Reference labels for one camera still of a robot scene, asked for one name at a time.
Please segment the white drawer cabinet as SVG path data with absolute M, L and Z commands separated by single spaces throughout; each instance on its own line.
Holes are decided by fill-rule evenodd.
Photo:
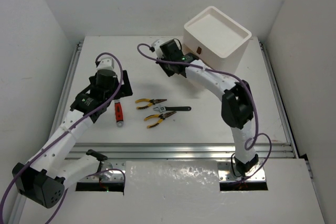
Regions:
M 209 6 L 184 24 L 183 44 L 207 66 L 235 73 L 251 39 L 251 32 Z

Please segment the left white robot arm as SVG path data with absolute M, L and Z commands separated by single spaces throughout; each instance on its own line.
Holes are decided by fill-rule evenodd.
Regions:
M 133 94 L 126 70 L 118 77 L 112 68 L 98 69 L 89 82 L 76 95 L 58 129 L 41 150 L 26 164 L 17 163 L 12 170 L 18 192 L 47 209 L 55 206 L 71 185 L 99 171 L 107 157 L 94 150 L 88 150 L 73 165 L 62 163 L 113 100 Z

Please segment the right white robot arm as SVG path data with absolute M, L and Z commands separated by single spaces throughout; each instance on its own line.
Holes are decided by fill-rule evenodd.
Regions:
M 244 87 L 232 78 L 207 71 L 208 66 L 199 57 L 191 52 L 183 54 L 173 39 L 167 42 L 156 40 L 152 47 L 151 51 L 162 61 L 189 64 L 186 66 L 160 62 L 160 67 L 169 77 L 181 74 L 218 97 L 221 102 L 221 117 L 231 128 L 234 139 L 236 170 L 241 176 L 245 176 L 258 163 L 258 155 L 253 147 L 249 150 L 245 148 L 246 141 L 254 136 L 251 129 L 254 115 L 252 103 Z

